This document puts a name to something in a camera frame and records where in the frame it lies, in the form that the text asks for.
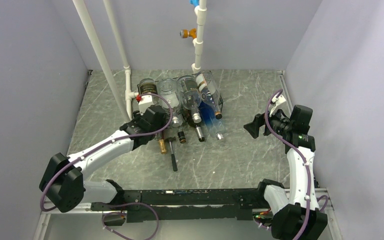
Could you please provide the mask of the clear round glass bottle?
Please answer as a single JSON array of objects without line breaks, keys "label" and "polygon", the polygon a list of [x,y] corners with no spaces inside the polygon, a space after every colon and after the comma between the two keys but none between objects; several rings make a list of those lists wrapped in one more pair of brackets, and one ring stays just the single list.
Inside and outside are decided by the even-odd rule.
[{"label": "clear round glass bottle", "polygon": [[178,128],[183,124],[183,118],[180,116],[181,103],[178,98],[177,82],[172,78],[163,79],[157,82],[157,92],[162,96],[172,108],[173,116],[171,126]]}]

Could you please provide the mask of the clear bottle black gold label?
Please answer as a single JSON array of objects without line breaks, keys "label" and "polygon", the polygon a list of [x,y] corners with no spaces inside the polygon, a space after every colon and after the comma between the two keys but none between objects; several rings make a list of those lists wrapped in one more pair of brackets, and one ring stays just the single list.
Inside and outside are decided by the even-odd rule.
[{"label": "clear bottle black gold label", "polygon": [[156,81],[152,78],[144,78],[142,79],[138,85],[138,94],[143,95],[143,94],[148,94],[152,93],[157,95],[157,84]]}]

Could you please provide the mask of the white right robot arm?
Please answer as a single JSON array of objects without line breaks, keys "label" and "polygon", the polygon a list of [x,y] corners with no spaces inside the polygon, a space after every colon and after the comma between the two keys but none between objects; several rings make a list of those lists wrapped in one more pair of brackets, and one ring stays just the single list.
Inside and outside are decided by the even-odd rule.
[{"label": "white right robot arm", "polygon": [[285,145],[290,173],[290,189],[276,181],[265,179],[262,190],[255,194],[256,203],[270,207],[273,214],[268,228],[278,240],[317,240],[328,225],[315,193],[313,163],[315,138],[308,134],[313,110],[295,105],[290,117],[281,109],[273,115],[256,114],[243,127],[256,139],[260,128],[264,136],[273,134]]}]

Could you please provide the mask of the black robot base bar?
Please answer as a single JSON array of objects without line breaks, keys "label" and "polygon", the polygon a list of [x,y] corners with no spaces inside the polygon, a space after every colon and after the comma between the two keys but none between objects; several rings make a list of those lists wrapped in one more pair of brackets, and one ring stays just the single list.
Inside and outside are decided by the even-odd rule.
[{"label": "black robot base bar", "polygon": [[110,203],[96,200],[92,211],[124,211],[128,223],[154,220],[236,219],[251,221],[258,210],[269,209],[264,198],[268,185],[283,185],[263,179],[256,188],[124,190]]}]

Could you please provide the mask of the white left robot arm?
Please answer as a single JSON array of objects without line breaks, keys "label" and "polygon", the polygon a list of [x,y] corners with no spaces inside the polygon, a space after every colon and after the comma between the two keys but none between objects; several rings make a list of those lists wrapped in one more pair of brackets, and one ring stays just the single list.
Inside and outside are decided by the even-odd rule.
[{"label": "white left robot arm", "polygon": [[40,209],[66,213],[83,203],[119,209],[124,203],[122,187],[113,180],[96,182],[88,177],[115,158],[146,145],[168,126],[169,116],[161,106],[152,105],[93,146],[68,156],[53,155],[39,183]]}]

